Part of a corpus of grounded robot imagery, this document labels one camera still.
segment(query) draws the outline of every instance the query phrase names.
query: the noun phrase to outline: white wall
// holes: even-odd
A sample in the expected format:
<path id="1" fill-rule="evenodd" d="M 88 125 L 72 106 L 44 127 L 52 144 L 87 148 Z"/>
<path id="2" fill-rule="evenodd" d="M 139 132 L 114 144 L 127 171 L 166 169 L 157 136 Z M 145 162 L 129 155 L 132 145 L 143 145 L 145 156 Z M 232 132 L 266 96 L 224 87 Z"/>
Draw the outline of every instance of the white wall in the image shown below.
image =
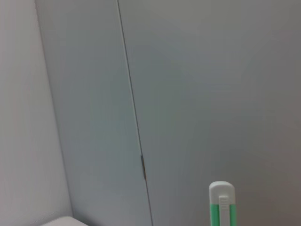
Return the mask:
<path id="1" fill-rule="evenodd" d="M 75 218 L 150 226 L 114 0 L 37 0 Z"/>
<path id="2" fill-rule="evenodd" d="M 301 218 L 301 1 L 121 0 L 154 226 L 208 226 L 208 186 L 238 225 Z"/>
<path id="3" fill-rule="evenodd" d="M 0 225 L 71 215 L 33 0 L 0 0 Z"/>

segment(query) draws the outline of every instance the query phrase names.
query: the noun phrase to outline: toilet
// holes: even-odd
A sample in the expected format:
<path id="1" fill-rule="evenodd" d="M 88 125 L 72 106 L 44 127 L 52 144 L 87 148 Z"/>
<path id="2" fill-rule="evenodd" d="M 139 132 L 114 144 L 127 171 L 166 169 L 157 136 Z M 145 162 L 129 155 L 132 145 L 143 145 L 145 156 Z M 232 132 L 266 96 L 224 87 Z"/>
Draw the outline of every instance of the toilet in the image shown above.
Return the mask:
<path id="1" fill-rule="evenodd" d="M 72 217 L 61 217 L 56 220 L 50 221 L 42 226 L 87 226 L 84 223 L 72 218 Z"/>

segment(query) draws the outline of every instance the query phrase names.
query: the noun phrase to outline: gray door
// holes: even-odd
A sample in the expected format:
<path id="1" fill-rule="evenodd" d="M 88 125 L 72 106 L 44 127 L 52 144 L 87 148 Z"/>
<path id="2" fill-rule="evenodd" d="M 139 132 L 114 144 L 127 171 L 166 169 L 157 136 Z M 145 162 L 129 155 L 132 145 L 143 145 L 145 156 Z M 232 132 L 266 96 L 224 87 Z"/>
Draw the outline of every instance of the gray door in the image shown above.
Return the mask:
<path id="1" fill-rule="evenodd" d="M 36 3 L 75 218 L 151 226 L 116 2 Z"/>
<path id="2" fill-rule="evenodd" d="M 208 186 L 238 223 L 297 225 L 301 3 L 121 0 L 154 226 L 208 226 Z"/>

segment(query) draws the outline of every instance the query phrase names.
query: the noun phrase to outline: white object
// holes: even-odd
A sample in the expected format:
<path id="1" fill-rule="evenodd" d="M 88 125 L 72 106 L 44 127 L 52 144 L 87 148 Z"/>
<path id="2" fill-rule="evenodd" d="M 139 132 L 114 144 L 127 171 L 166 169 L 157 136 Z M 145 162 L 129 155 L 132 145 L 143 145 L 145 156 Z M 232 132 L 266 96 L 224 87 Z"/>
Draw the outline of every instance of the white object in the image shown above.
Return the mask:
<path id="1" fill-rule="evenodd" d="M 84 223 L 72 218 L 72 217 L 62 217 L 56 220 L 53 220 L 43 226 L 87 226 Z"/>
<path id="2" fill-rule="evenodd" d="M 210 204 L 219 205 L 220 226 L 230 226 L 230 205 L 235 204 L 235 188 L 225 181 L 216 181 L 209 186 Z"/>

